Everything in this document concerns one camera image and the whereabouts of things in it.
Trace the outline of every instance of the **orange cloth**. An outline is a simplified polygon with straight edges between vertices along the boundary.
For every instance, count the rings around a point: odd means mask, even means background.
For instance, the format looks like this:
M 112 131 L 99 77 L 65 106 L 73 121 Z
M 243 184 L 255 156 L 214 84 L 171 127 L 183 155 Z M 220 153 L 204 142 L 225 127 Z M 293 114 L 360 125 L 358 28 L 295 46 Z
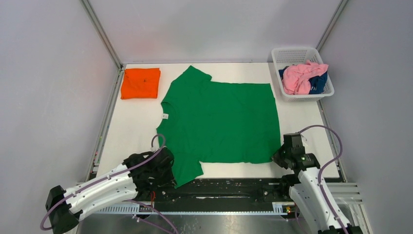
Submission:
M 158 98 L 159 68 L 126 69 L 120 88 L 120 99 Z

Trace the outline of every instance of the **green t-shirt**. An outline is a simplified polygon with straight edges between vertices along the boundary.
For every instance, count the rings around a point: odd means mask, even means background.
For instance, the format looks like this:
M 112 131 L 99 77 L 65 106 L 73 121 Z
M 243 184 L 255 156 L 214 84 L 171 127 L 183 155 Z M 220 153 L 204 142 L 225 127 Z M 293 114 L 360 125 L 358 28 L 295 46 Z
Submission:
M 161 105 L 164 119 L 157 132 L 175 156 L 177 187 L 203 174 L 200 161 L 270 162 L 281 146 L 270 84 L 213 82 L 190 66 Z

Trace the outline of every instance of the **dark blue garment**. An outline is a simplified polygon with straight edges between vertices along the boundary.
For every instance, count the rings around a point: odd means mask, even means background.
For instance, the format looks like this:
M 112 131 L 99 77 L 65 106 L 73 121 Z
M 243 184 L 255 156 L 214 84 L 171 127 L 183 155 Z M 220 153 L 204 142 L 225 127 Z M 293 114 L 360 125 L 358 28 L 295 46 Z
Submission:
M 284 70 L 287 69 L 288 66 L 284 67 L 284 69 L 278 70 L 281 80 L 284 78 L 283 74 L 284 74 Z M 311 84 L 311 90 L 309 94 L 321 94 L 324 91 L 324 86 L 327 82 L 327 72 L 325 72 L 323 75 L 321 76 L 316 76 L 313 77 L 311 79 L 309 79 L 308 81 L 310 81 Z

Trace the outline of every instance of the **white wall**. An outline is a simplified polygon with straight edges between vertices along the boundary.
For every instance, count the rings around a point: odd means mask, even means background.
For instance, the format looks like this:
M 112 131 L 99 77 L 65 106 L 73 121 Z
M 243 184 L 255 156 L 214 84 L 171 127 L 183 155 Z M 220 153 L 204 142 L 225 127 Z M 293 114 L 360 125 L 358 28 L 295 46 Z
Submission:
M 315 47 L 340 0 L 91 0 L 123 63 L 262 62 Z
M 0 233 L 52 233 L 48 192 L 85 178 L 117 70 L 77 0 L 3 0 L 0 32 Z
M 326 113 L 343 139 L 375 234 L 412 233 L 413 1 L 350 1 L 325 47 L 336 93 Z

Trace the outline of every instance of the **pink garment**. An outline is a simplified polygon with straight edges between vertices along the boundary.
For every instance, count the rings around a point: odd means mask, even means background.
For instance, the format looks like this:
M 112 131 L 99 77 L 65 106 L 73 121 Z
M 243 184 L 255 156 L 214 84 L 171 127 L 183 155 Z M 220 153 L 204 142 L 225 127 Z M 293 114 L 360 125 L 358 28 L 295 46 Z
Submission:
M 310 93 L 309 79 L 321 76 L 327 71 L 327 64 L 307 60 L 305 64 L 292 65 L 284 70 L 282 85 L 286 94 L 307 95 Z

